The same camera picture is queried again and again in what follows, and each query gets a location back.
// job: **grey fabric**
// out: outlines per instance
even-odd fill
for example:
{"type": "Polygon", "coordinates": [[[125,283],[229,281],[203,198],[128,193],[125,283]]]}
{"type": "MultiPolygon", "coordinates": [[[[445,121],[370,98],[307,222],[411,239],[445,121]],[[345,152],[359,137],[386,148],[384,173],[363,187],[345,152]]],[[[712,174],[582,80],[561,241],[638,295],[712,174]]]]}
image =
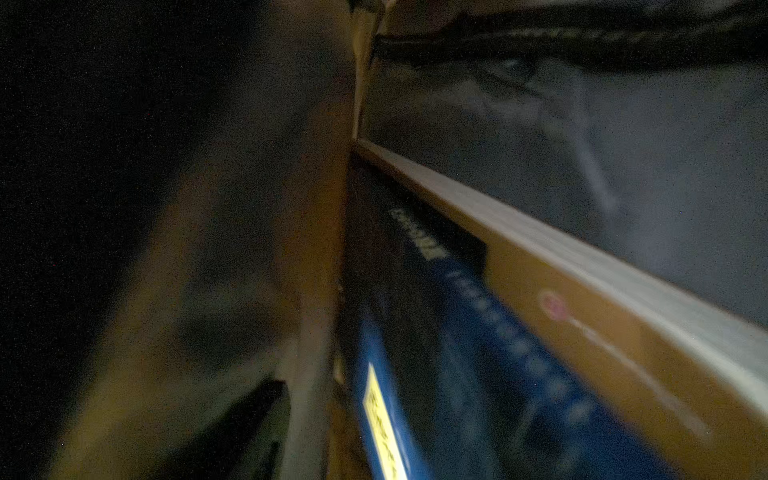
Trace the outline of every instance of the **grey fabric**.
{"type": "Polygon", "coordinates": [[[767,67],[379,63],[361,137],[768,326],[767,67]]]}

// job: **dark background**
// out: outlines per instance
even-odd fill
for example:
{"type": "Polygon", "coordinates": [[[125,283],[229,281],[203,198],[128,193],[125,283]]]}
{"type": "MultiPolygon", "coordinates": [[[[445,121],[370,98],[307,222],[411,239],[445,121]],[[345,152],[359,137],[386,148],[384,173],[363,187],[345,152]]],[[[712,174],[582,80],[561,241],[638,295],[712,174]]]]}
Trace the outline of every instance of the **dark background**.
{"type": "Polygon", "coordinates": [[[50,459],[112,294],[237,63],[249,7],[0,7],[1,477],[50,459]]]}

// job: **red circular logo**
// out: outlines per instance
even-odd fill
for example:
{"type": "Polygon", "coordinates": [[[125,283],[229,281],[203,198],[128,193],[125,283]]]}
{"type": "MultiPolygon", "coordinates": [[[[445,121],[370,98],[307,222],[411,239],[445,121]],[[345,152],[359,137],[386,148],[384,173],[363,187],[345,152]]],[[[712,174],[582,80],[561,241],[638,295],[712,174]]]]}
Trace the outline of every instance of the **red circular logo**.
{"type": "Polygon", "coordinates": [[[542,290],[538,294],[538,304],[544,313],[555,322],[563,322],[571,316],[563,297],[552,290],[542,290]]]}

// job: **black plastic object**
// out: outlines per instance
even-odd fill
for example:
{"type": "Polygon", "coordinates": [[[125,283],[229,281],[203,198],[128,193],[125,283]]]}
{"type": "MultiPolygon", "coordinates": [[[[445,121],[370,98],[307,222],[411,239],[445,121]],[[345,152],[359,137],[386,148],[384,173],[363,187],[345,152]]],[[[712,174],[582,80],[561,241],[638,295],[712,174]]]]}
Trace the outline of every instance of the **black plastic object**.
{"type": "MultiPolygon", "coordinates": [[[[242,463],[243,456],[248,453],[249,443],[260,433],[260,427],[270,410],[280,399],[287,396],[284,382],[267,380],[232,406],[219,422],[169,458],[154,478],[230,478],[236,465],[242,463]]],[[[270,446],[265,462],[260,462],[257,466],[255,478],[267,480],[273,477],[272,474],[280,462],[280,458],[277,458],[280,450],[280,443],[270,446]]]]}

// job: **yellow sticker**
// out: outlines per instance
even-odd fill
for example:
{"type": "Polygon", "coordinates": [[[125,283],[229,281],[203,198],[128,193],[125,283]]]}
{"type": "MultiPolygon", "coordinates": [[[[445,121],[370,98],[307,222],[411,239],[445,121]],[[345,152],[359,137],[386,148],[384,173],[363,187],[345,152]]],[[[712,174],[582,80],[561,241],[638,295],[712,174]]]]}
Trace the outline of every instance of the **yellow sticker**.
{"type": "Polygon", "coordinates": [[[368,380],[366,382],[366,395],[362,399],[362,406],[366,410],[368,424],[371,427],[373,442],[376,444],[376,453],[379,454],[379,463],[382,466],[385,480],[407,480],[406,469],[402,466],[400,451],[397,448],[395,432],[389,421],[389,413],[384,406],[384,397],[379,388],[379,380],[373,365],[368,364],[368,380]]]}

